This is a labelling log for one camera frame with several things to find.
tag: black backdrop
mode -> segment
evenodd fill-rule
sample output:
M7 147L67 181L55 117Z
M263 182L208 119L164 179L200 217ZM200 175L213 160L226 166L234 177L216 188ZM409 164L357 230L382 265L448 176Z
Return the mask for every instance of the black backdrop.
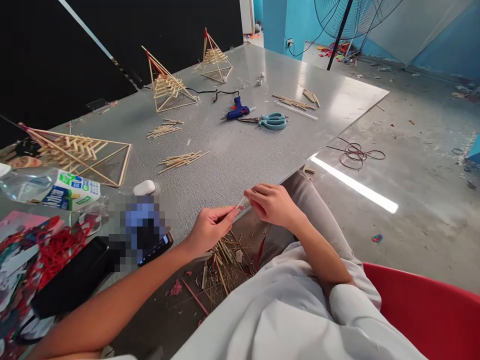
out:
M58 0L0 5L0 114L50 129L137 90ZM0 148L27 134L0 118Z
M239 0L67 0L131 78L149 84L145 46L171 73L202 60L204 29L222 51L243 44Z

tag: gray pants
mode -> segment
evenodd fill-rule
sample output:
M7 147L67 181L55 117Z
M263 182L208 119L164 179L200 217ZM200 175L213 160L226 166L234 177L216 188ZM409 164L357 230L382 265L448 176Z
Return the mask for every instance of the gray pants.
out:
M288 191L293 202L306 215L318 232L330 243L337 254L342 259L363 267L362 262L354 256L334 216L305 173L298 170L285 180L282 185ZM280 255L288 245L296 241L290 231L277 225L270 225L266 234L260 258L260 267L267 264L277 255Z

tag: scissor handle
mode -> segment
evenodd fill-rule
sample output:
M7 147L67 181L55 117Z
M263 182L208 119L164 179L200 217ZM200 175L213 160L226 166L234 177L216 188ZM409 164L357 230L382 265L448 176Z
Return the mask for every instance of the scissor handle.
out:
M262 125L270 130L282 130L287 126L287 120L285 120L285 118L267 118L258 123L258 126Z
M279 112L272 112L270 115L262 115L263 120L285 120L285 115Z

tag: glue gun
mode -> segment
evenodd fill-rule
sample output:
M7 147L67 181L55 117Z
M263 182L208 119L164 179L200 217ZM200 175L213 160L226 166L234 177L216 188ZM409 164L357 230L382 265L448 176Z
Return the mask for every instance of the glue gun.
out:
M222 117L223 119L233 120L242 117L243 115L250 114L250 109L248 106L242 106L240 97L233 99L235 101L235 107L232 111L229 111L226 116Z

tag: water bottle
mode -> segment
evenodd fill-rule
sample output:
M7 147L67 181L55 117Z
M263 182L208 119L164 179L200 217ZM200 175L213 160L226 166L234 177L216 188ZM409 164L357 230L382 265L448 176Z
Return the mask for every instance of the water bottle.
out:
M0 163L0 190L19 203L97 214L107 212L109 193L118 193L97 181L55 167L14 169L3 163Z

